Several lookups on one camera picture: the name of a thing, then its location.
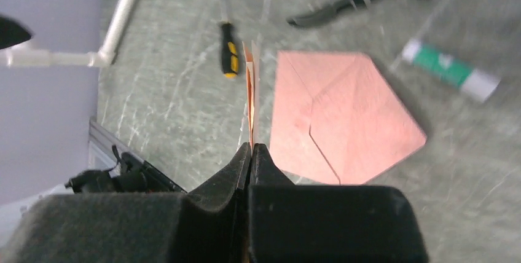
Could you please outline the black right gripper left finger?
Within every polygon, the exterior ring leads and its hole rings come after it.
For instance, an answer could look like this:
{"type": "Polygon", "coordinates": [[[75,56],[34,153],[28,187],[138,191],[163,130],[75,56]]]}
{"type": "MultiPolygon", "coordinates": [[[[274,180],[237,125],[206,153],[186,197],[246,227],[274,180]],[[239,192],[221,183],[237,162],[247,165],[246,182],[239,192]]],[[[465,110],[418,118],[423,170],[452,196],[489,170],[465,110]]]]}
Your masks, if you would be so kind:
{"type": "Polygon", "coordinates": [[[33,205],[2,262],[248,262],[251,148],[189,193],[50,195],[33,205]]]}

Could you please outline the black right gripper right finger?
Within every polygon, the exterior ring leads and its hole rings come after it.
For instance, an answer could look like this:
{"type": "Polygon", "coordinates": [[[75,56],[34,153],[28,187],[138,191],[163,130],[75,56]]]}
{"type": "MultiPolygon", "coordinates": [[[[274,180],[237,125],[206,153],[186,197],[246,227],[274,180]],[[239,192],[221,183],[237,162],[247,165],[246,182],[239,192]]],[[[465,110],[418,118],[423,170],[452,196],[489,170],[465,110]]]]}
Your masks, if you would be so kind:
{"type": "Polygon", "coordinates": [[[295,185],[257,144],[248,186],[251,262],[428,262],[415,213],[391,186],[295,185]]]}

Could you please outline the cream lined letter paper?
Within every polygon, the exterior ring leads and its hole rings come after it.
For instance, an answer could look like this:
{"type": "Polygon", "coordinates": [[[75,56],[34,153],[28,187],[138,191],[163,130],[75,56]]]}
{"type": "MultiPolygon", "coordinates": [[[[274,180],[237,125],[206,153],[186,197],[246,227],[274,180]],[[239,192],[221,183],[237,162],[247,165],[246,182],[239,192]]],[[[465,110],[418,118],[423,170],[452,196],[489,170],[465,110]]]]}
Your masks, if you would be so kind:
{"type": "Polygon", "coordinates": [[[259,54],[260,50],[254,41],[248,47],[243,42],[243,53],[246,66],[246,94],[248,107],[248,130],[251,150],[258,139],[259,124],[259,54]]]}

